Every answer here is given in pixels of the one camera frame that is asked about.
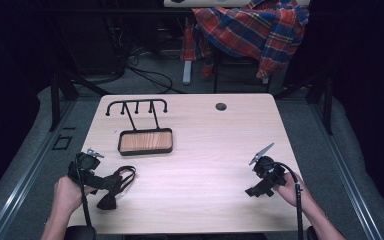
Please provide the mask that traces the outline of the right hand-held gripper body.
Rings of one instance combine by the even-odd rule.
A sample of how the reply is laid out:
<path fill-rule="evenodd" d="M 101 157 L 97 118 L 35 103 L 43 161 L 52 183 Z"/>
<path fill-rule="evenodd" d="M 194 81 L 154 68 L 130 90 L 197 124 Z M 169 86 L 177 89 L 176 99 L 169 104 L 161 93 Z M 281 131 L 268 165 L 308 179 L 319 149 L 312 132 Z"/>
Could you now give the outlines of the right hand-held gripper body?
<path fill-rule="evenodd" d="M 284 186 L 286 184 L 286 180 L 284 179 L 285 169 L 280 163 L 266 156 L 266 153 L 273 146 L 273 143 L 269 144 L 257 152 L 250 161 L 249 165 L 253 166 L 253 171 L 260 178 L 260 182 L 250 187 L 249 191 L 271 191 L 276 185 Z"/>

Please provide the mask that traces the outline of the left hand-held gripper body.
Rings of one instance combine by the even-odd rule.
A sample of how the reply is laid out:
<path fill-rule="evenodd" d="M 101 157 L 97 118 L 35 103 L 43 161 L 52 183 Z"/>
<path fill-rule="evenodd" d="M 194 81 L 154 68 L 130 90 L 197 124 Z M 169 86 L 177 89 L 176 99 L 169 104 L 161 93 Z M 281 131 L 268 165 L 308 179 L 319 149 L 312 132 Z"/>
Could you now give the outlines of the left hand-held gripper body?
<path fill-rule="evenodd" d="M 77 153 L 68 167 L 67 175 L 79 185 L 101 188 L 104 179 L 94 173 L 99 164 L 100 161 L 94 155 L 84 152 Z"/>

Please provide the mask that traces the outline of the aluminium floor rail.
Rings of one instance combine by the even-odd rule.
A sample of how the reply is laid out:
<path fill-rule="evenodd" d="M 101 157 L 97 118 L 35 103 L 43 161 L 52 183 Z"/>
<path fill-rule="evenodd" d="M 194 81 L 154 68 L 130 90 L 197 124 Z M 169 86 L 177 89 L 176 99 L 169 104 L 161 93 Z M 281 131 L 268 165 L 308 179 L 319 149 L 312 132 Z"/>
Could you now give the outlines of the aluminium floor rail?
<path fill-rule="evenodd" d="M 0 240 L 39 240 L 50 215 L 53 186 L 79 149 L 77 104 L 63 105 L 61 122 L 48 130 L 42 107 L 31 133 L 0 181 Z"/>
<path fill-rule="evenodd" d="M 384 240 L 384 237 L 375 223 L 374 217 L 369 210 L 369 206 L 365 201 L 361 191 L 355 182 L 354 177 L 345 161 L 344 155 L 338 145 L 333 134 L 329 134 L 325 128 L 322 119 L 322 112 L 317 105 L 310 104 L 309 109 L 315 118 L 316 124 L 321 131 L 324 140 L 327 142 L 328 147 L 333 156 L 333 165 L 335 166 L 336 172 L 342 182 L 343 187 L 348 195 L 354 212 L 360 222 L 360 225 L 368 240 Z"/>

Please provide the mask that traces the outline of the black hook rack with tray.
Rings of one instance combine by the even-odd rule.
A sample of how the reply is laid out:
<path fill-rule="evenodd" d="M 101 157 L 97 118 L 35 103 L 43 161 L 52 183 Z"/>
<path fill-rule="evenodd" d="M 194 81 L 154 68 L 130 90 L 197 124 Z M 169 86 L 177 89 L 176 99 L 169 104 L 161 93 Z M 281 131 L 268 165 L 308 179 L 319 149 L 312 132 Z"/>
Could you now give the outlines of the black hook rack with tray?
<path fill-rule="evenodd" d="M 153 116 L 155 127 L 152 129 L 138 129 L 129 106 L 134 104 L 134 113 L 138 114 L 140 105 L 148 104 L 148 113 Z M 120 105 L 120 114 L 127 115 L 131 130 L 123 130 L 119 134 L 117 150 L 121 156 L 138 156 L 148 154 L 165 154 L 173 150 L 173 131 L 171 128 L 162 128 L 159 124 L 156 104 L 161 103 L 163 112 L 168 112 L 168 103 L 161 98 L 137 99 L 137 100 L 116 100 L 107 105 L 105 115 L 111 115 L 111 109 Z"/>

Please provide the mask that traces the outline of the white table leg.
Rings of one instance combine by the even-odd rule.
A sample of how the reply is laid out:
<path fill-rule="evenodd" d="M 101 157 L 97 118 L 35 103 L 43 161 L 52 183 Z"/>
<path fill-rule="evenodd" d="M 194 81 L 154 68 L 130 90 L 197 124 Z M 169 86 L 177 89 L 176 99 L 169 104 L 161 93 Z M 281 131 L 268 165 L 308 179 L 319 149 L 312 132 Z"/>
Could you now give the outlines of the white table leg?
<path fill-rule="evenodd" d="M 182 78 L 182 82 L 184 85 L 191 84 L 191 76 L 192 76 L 192 62 L 185 61 L 184 68 L 183 68 L 183 78 Z"/>

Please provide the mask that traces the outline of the person's right hand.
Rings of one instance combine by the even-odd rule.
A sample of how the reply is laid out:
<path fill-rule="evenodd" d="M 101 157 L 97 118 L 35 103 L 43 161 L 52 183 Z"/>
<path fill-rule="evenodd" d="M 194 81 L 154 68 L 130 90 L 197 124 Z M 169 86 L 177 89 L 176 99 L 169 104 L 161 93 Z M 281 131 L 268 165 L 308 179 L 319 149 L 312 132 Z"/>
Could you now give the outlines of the person's right hand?
<path fill-rule="evenodd" d="M 305 199 L 308 195 L 308 189 L 303 183 L 301 177 L 299 175 L 295 176 L 290 172 L 284 175 L 284 179 L 286 183 L 284 185 L 275 185 L 273 189 L 290 205 L 296 207 L 297 206 L 297 197 L 296 197 L 296 189 L 295 189 L 295 179 L 298 181 L 300 185 L 300 193 L 301 193 L 301 203 L 304 203 Z"/>

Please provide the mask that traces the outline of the person's left hand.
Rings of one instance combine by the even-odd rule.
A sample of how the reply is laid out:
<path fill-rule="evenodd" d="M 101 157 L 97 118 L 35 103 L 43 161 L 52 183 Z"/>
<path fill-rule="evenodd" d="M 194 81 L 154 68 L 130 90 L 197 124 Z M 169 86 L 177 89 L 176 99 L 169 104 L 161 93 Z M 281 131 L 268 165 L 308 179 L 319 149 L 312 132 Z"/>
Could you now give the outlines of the person's left hand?
<path fill-rule="evenodd" d="M 61 177 L 54 185 L 51 215 L 55 219 L 69 219 L 82 204 L 80 187 L 68 176 Z"/>

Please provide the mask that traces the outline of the red blue plaid shirt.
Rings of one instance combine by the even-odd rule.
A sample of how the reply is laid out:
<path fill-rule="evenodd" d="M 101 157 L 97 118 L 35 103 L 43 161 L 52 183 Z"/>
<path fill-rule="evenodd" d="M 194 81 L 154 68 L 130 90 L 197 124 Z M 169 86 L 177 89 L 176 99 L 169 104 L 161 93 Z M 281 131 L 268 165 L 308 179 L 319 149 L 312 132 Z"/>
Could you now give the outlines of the red blue plaid shirt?
<path fill-rule="evenodd" d="M 287 66 L 302 43 L 309 11 L 297 0 L 251 0 L 235 9 L 194 8 L 185 24 L 181 58 L 204 59 L 203 73 L 214 66 L 211 48 L 259 63 L 256 77 L 266 79 Z"/>

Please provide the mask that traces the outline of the black metal stand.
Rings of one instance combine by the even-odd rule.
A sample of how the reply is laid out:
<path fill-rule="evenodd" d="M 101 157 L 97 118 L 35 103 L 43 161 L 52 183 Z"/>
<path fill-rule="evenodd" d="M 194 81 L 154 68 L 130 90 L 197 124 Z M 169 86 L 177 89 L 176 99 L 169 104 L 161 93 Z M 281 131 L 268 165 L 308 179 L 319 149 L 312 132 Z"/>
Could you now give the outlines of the black metal stand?
<path fill-rule="evenodd" d="M 332 105 L 333 105 L 333 76 L 322 72 L 301 80 L 280 93 L 274 95 L 277 100 L 283 99 L 301 88 L 309 86 L 309 92 L 305 99 L 309 104 L 323 103 L 322 126 L 329 135 L 332 135 Z"/>
<path fill-rule="evenodd" d="M 76 101 L 79 97 L 79 93 L 74 84 L 80 84 L 100 96 L 109 95 L 108 91 L 87 81 L 85 78 L 74 72 L 63 70 L 55 73 L 51 78 L 50 85 L 52 111 L 50 132 L 54 131 L 61 121 L 60 93 L 62 93 L 68 101 Z"/>

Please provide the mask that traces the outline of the black chair frame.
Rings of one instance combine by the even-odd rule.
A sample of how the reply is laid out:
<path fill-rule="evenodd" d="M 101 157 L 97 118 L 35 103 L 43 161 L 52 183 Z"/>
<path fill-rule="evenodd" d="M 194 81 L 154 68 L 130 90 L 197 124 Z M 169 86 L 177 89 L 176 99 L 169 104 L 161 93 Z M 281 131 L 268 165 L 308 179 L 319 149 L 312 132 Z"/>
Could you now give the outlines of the black chair frame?
<path fill-rule="evenodd" d="M 213 92 L 239 92 L 243 89 L 253 91 L 259 88 L 263 93 L 270 91 L 272 77 L 257 78 L 255 72 L 259 62 L 250 57 L 232 57 L 218 48 L 214 52 L 214 85 Z"/>

